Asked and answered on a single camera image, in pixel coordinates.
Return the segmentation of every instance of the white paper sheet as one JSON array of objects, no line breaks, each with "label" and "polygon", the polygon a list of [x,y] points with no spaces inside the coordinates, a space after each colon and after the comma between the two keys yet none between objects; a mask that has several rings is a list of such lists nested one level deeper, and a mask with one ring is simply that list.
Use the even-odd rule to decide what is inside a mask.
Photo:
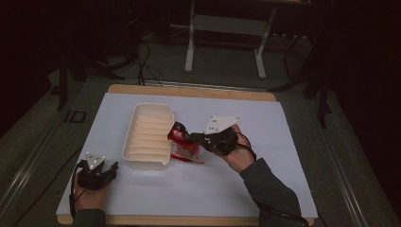
[{"label": "white paper sheet", "polygon": [[[272,172],[293,189],[305,218],[317,211],[305,174],[278,102],[179,96],[106,94],[79,159],[85,152],[105,155],[104,171],[119,162],[106,204],[109,215],[257,217],[258,209],[240,176],[216,155],[205,151],[204,165],[170,159],[167,170],[131,169],[122,151],[131,115],[138,103],[163,103],[188,132],[202,132],[210,116],[234,115],[253,150]],[[69,185],[57,214],[69,214]]]}]

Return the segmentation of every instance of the gray sleeve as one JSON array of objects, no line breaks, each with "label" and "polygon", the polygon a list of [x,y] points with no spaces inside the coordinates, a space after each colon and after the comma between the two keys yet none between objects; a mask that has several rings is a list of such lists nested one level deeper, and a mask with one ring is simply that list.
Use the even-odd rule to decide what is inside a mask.
[{"label": "gray sleeve", "polygon": [[271,173],[264,159],[255,161],[239,174],[259,207],[259,226],[303,226],[300,221],[271,213],[270,208],[300,216],[301,208],[296,194]]},{"label": "gray sleeve", "polygon": [[77,212],[73,227],[106,227],[106,214],[102,210],[88,209]]}]

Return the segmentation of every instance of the dark floor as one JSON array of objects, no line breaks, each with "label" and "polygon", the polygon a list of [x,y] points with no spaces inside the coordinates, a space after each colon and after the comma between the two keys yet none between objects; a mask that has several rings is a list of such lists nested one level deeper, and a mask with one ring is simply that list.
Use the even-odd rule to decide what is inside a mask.
[{"label": "dark floor", "polygon": [[[289,39],[271,37],[268,40],[263,53],[268,78],[261,80],[257,77],[252,47],[248,44],[238,48],[225,42],[210,43],[204,37],[195,47],[193,72],[186,74],[183,71],[186,54],[183,40],[186,35],[185,30],[177,30],[177,35],[168,43],[152,35],[145,39],[149,51],[142,45],[141,56],[144,58],[149,53],[147,65],[151,66],[144,68],[145,77],[149,78],[147,85],[222,86],[267,92],[268,88],[289,81],[282,61],[291,42]],[[302,39],[288,55],[291,75],[300,69],[309,49],[308,41]],[[68,158],[84,144],[108,87],[121,82],[137,83],[138,68],[138,65],[133,65],[119,70],[117,74],[126,78],[122,81],[106,79],[92,71],[84,82],[70,78],[69,101],[62,111],[56,111],[58,97],[46,94],[1,138],[0,193],[3,198],[0,207],[7,208],[0,213],[1,226],[13,226],[20,217],[23,218],[18,226],[44,226],[44,223],[45,226],[60,226],[55,212],[78,156],[73,156],[71,161]],[[55,84],[58,83],[57,75],[58,71],[49,76]],[[305,99],[304,88],[305,84],[299,84],[275,95],[285,110],[295,147],[323,220],[330,227],[400,226],[336,94],[329,93],[331,113],[326,115],[327,128],[323,129],[317,119],[318,99]],[[72,123],[65,120],[69,111],[86,112],[85,121]],[[26,163],[26,160],[32,160],[30,155],[36,162]],[[59,173],[63,164],[66,166]],[[16,179],[24,187],[12,187],[13,177],[22,166],[30,170],[24,179]],[[56,176],[56,180],[46,188]],[[316,219],[314,226],[323,226],[323,220]]]}]

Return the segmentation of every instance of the plastic container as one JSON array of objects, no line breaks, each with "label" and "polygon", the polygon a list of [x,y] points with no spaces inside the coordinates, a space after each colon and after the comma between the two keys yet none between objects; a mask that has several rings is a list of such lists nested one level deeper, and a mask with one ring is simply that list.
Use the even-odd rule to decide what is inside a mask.
[{"label": "plastic container", "polygon": [[166,169],[171,151],[167,135],[173,124],[168,105],[141,103],[135,107],[123,150],[131,168]]}]

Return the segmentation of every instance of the wooden table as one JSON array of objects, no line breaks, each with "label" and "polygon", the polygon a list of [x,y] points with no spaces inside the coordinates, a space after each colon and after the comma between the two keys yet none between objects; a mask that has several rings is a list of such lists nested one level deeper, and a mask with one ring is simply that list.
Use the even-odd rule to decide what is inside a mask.
[{"label": "wooden table", "polygon": [[[190,96],[207,98],[227,98],[238,100],[276,101],[270,93],[214,90],[182,87],[152,87],[136,85],[112,85],[109,93],[137,94],[152,96]],[[112,225],[175,225],[175,226],[257,226],[258,218],[219,218],[219,217],[163,217],[163,216],[107,216],[107,224]],[[70,215],[58,215],[58,222],[71,224]]]}]

